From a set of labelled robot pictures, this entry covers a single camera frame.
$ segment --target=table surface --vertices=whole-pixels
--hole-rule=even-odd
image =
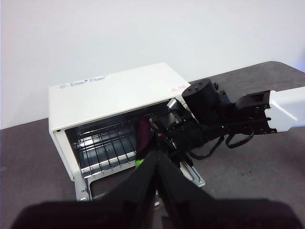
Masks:
[[[305,86],[305,73],[280,62],[265,62],[210,77],[231,101],[264,90]],[[1,130],[1,227],[9,228],[26,206],[44,201],[75,200],[74,183],[49,136],[48,119]],[[196,153],[206,153],[214,142]],[[194,161],[206,181],[202,189],[214,198],[267,198],[287,203],[305,224],[305,128],[254,136],[248,144],[228,149],[222,144],[212,157]],[[110,188],[125,174],[104,179]],[[164,206],[155,211],[153,227],[161,227]]]

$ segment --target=toaster oven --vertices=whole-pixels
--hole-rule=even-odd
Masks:
[[[189,83],[165,63],[88,78],[49,88],[49,132],[77,200],[94,200],[91,183],[135,166],[135,122],[162,115]],[[164,116],[164,123],[174,117]],[[183,174],[197,186],[205,181],[181,162]]]

